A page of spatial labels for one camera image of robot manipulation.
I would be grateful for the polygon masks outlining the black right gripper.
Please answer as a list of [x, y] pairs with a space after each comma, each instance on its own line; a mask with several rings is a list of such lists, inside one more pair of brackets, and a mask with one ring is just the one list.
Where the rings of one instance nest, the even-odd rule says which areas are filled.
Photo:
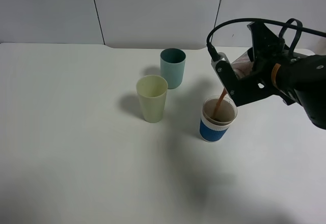
[[318, 99], [318, 55], [254, 54], [254, 98]]

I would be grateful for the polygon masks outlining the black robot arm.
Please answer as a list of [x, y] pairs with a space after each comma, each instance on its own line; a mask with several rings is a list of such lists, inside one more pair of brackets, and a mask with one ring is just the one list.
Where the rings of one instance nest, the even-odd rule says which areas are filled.
[[294, 52], [255, 56], [254, 71], [259, 81], [286, 104], [302, 106], [310, 121], [325, 129], [325, 56]]

